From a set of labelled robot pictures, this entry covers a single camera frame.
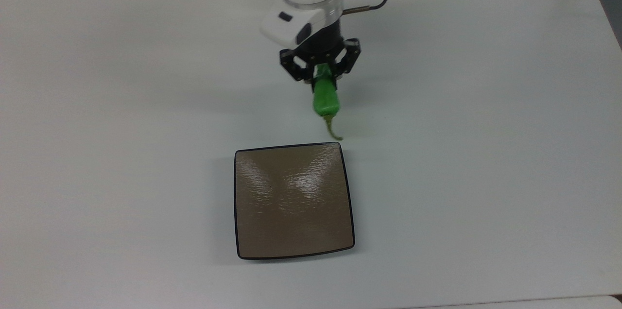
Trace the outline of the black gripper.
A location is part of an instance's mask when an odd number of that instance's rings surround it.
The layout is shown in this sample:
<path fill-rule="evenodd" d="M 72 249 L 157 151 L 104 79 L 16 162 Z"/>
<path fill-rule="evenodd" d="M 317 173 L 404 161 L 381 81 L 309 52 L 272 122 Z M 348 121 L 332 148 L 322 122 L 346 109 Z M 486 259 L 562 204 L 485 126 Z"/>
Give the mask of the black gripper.
<path fill-rule="evenodd" d="M 306 23 L 294 37 L 297 48 L 294 50 L 282 49 L 278 52 L 280 65 L 297 82 L 304 82 L 311 86 L 311 91 L 315 92 L 315 75 L 317 60 L 328 60 L 327 54 L 332 56 L 332 83 L 338 89 L 338 81 L 344 74 L 351 73 L 358 57 L 361 54 L 361 43 L 358 38 L 344 40 L 342 36 L 341 22 L 336 21 L 325 28 L 312 32 L 312 25 Z M 336 56 L 344 52 L 340 61 L 336 61 Z"/>

